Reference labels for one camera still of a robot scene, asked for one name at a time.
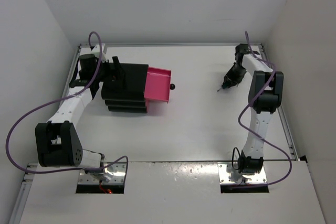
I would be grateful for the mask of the green stubby screwdriver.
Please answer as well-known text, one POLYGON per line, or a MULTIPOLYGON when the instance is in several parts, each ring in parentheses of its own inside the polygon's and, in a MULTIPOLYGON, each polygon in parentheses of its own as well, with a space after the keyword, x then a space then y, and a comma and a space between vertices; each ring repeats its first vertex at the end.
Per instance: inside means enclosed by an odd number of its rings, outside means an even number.
POLYGON ((228 89, 228 88, 230 88, 230 85, 227 84, 227 83, 223 83, 223 84, 221 85, 221 87, 217 90, 217 92, 219 92, 220 90, 228 89))

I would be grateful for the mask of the pink top drawer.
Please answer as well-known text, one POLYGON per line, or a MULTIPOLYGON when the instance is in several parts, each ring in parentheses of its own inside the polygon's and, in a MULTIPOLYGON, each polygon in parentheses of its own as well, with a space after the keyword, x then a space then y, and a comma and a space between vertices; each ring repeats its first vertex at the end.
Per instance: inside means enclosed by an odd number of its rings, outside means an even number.
POLYGON ((169 102, 171 70, 148 67, 144 98, 147 101, 169 102))

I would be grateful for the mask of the pink drawer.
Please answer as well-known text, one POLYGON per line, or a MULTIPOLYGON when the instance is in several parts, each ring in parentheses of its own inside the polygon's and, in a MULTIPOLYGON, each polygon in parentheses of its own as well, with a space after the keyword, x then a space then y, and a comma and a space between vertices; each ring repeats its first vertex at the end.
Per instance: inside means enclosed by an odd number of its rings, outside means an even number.
POLYGON ((171 70, 148 67, 144 98, 147 101, 169 102, 171 70))
POLYGON ((146 110, 148 110, 152 104, 160 103, 160 102, 161 102, 161 100, 147 99, 147 98, 145 98, 146 110))
POLYGON ((148 116, 162 116, 165 111, 165 106, 161 103, 150 103, 147 109, 148 116))

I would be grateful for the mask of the pink bottom drawer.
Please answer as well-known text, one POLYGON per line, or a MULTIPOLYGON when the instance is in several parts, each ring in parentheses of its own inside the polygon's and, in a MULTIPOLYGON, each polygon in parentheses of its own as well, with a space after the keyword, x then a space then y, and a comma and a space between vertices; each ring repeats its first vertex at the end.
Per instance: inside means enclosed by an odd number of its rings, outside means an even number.
POLYGON ((165 111, 165 106, 161 103, 150 103, 147 109, 148 116, 162 116, 165 111))

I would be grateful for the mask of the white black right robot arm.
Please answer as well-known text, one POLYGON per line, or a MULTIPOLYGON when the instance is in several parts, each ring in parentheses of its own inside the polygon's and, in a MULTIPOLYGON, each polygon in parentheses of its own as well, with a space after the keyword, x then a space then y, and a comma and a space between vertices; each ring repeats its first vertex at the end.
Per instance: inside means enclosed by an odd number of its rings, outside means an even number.
POLYGON ((268 124, 282 102, 284 74, 270 65, 247 44, 239 44, 235 47, 235 62, 223 78, 221 88, 225 90, 240 84, 245 74, 252 76, 247 106, 251 109, 250 126, 235 167, 241 174, 260 173, 268 124))

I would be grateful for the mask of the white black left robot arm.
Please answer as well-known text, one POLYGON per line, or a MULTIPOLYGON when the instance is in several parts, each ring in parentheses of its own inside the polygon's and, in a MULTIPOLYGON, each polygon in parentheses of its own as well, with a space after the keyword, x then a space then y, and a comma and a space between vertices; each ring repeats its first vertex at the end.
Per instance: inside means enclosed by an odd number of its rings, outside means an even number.
POLYGON ((35 127, 40 166, 81 169, 91 176, 106 179, 111 165, 105 163, 102 153, 83 148, 76 128, 85 108, 111 72, 105 44, 97 44, 91 47, 90 53, 79 56, 61 106, 47 122, 35 127))

